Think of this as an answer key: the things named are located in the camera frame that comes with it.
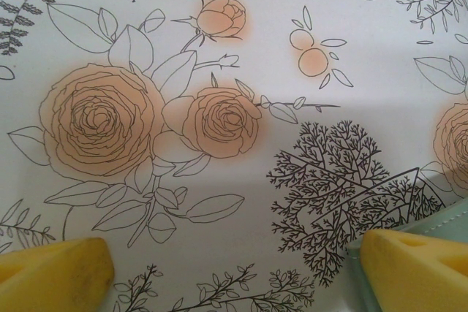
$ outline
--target coloring page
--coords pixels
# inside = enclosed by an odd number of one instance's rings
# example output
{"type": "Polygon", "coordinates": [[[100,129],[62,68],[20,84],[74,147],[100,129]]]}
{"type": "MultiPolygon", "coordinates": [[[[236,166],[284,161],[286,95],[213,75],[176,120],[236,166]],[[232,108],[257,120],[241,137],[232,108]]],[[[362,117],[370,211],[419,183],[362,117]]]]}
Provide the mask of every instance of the coloring page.
{"type": "Polygon", "coordinates": [[[467,0],[0,0],[0,252],[106,312],[362,311],[346,245],[468,195],[467,0]]]}

